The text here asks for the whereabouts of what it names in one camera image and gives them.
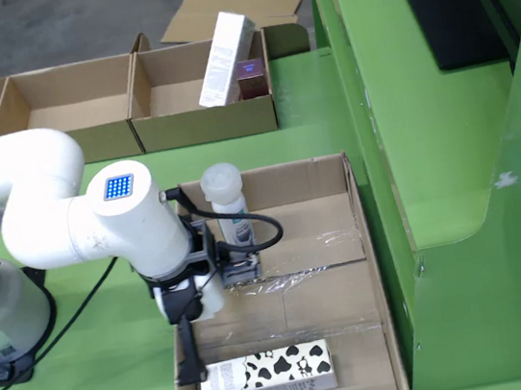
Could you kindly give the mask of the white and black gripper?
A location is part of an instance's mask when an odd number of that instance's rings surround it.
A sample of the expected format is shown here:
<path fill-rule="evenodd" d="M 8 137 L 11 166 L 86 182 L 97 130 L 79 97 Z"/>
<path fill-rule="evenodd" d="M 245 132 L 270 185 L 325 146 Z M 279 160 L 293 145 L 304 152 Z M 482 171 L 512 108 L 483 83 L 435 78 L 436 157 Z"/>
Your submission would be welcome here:
<path fill-rule="evenodd" d="M 216 268 L 186 270 L 164 280 L 149 280 L 150 296 L 166 322 L 177 325 L 184 358 L 178 363 L 179 387 L 205 382 L 208 369 L 198 354 L 191 322 L 210 319 L 223 307 Z"/>

